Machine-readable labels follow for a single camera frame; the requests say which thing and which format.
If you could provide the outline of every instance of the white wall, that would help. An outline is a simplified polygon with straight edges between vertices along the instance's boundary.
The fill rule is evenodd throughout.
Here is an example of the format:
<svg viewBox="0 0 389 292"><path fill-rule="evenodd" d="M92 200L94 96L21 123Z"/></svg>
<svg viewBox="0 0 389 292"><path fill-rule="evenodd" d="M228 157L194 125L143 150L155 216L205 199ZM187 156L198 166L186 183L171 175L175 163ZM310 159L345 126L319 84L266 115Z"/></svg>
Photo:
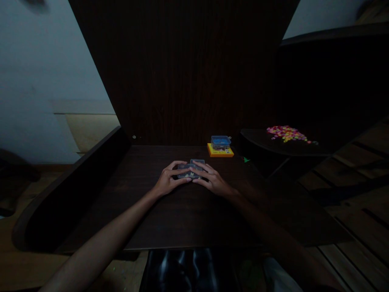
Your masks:
<svg viewBox="0 0 389 292"><path fill-rule="evenodd" d="M109 98L68 1L46 2L46 14L0 6L0 148L32 164L74 163L50 101Z"/></svg>
<svg viewBox="0 0 389 292"><path fill-rule="evenodd" d="M319 30L352 26L365 0L300 0L284 39Z"/></svg>

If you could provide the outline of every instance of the small plastic container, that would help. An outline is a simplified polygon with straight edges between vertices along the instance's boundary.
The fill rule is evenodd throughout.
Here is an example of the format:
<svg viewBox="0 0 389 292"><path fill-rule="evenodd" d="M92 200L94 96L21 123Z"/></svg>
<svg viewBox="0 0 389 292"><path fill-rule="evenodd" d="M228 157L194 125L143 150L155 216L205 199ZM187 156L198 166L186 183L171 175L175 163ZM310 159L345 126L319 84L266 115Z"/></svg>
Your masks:
<svg viewBox="0 0 389 292"><path fill-rule="evenodd" d="M211 136L212 148L229 148L231 140L228 136Z"/></svg>
<svg viewBox="0 0 389 292"><path fill-rule="evenodd" d="M200 167L200 166L197 166L196 164L191 164L191 163L188 163L188 164L179 164L177 166L177 169L181 170L181 169L189 169L189 167L192 167L194 169L197 169L199 171L203 171L203 168ZM178 174L177 175L178 178L184 178L184 177L189 177L191 179L195 179L195 178L201 178L201 176L199 176L198 174L195 174L194 172L192 171L188 171L188 172L185 172L183 174Z"/></svg>
<svg viewBox="0 0 389 292"><path fill-rule="evenodd" d="M205 160L204 160L204 159L193 159L193 158L192 158L192 159L190 160L190 163L191 163L191 164L194 164L193 161L196 161L196 162L200 162L200 163L202 163L202 164L205 164Z"/></svg>

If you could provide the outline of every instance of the orange box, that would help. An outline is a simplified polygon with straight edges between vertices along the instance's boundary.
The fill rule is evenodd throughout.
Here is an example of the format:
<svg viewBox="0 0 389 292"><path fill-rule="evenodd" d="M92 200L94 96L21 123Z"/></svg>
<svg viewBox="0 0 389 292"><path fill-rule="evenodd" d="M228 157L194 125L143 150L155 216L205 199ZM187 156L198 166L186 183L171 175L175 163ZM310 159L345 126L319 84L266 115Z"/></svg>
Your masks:
<svg viewBox="0 0 389 292"><path fill-rule="evenodd" d="M212 147L211 143L207 144L208 152L210 157L233 157L234 152L232 152L231 148L224 148L223 150L215 150Z"/></svg>

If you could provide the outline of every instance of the colorful candy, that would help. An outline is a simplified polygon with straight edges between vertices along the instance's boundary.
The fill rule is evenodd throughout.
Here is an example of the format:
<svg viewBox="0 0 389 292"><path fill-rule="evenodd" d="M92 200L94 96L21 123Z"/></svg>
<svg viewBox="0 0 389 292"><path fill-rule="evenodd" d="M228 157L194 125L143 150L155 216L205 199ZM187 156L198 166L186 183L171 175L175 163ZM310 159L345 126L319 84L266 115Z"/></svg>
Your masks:
<svg viewBox="0 0 389 292"><path fill-rule="evenodd" d="M311 144L312 141L308 141L307 137L300 133L299 130L292 128L290 126L274 126L271 128L266 129L268 133L274 134L274 137L272 137L272 140L275 140L276 138L282 138L284 140L284 143L288 142L289 140L303 140L307 142L308 144Z"/></svg>

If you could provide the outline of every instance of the small shelf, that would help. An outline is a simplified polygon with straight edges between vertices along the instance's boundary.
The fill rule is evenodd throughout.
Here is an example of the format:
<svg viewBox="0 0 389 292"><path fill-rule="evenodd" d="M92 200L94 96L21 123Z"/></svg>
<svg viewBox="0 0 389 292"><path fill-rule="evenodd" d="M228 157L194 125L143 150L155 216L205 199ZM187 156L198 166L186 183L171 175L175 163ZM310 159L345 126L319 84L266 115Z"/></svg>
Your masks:
<svg viewBox="0 0 389 292"><path fill-rule="evenodd" d="M301 156L315 156L328 157L331 153L315 144L308 144L305 141L288 141L284 143L283 139L271 138L274 136L265 129L242 129L240 131L243 137L255 145L264 148L268 151L275 152L282 155L301 157Z"/></svg>

